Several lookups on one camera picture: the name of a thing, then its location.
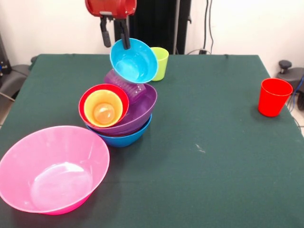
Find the table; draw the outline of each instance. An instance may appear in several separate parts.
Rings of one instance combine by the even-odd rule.
[[[77,104],[111,69],[106,55],[41,55],[0,130],[0,156],[25,135],[84,127]],[[47,216],[0,201],[1,228],[304,226],[304,140],[288,110],[257,111],[258,56],[170,56],[135,144],[110,148],[106,178],[77,210]]]

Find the plastic cup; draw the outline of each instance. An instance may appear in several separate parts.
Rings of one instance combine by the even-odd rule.
[[[259,112],[268,117],[278,116],[292,92],[293,87],[287,81],[279,78],[265,79],[261,84]]]
[[[158,71],[152,81],[160,81],[165,77],[169,52],[161,47],[152,47],[158,62]]]
[[[84,110],[91,124],[109,127],[117,123],[122,116],[123,103],[116,93],[110,90],[97,90],[87,97]]]

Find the blue bowl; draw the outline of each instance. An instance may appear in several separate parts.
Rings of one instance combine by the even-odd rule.
[[[136,140],[138,140],[143,135],[143,133],[147,130],[149,124],[151,123],[151,119],[152,119],[152,114],[150,115],[150,118],[141,127],[140,130],[138,130],[137,132],[135,132],[133,134],[127,135],[127,136],[117,136],[117,137],[106,136],[106,135],[102,135],[102,134],[94,131],[88,125],[86,125],[86,127],[89,130],[91,130],[92,132],[98,134],[107,145],[113,146],[113,147],[125,147],[125,146],[131,145],[132,143],[134,143]]]
[[[156,55],[140,40],[130,38],[130,44],[128,50],[124,49],[121,39],[113,45],[110,53],[113,69],[129,82],[150,82],[158,70]]]

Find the black knob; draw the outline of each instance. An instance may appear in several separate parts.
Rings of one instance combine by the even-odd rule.
[[[283,70],[287,70],[288,68],[291,68],[292,63],[288,60],[281,60],[279,65]]]

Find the white wall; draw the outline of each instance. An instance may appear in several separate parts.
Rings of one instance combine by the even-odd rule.
[[[186,52],[203,47],[205,6],[206,0],[192,0]],[[303,22],[304,0],[213,0],[213,53],[258,54],[271,76],[281,59],[304,67]]]
[[[205,4],[192,0],[187,52],[203,46]],[[211,19],[214,54],[259,54],[272,76],[280,59],[304,65],[304,0],[213,0]],[[113,23],[108,30],[114,43]],[[12,64],[40,53],[110,51],[85,0],[0,0],[0,33]]]
[[[109,53],[85,0],[0,0],[0,33],[11,64],[40,53]],[[108,24],[112,44],[113,22]]]

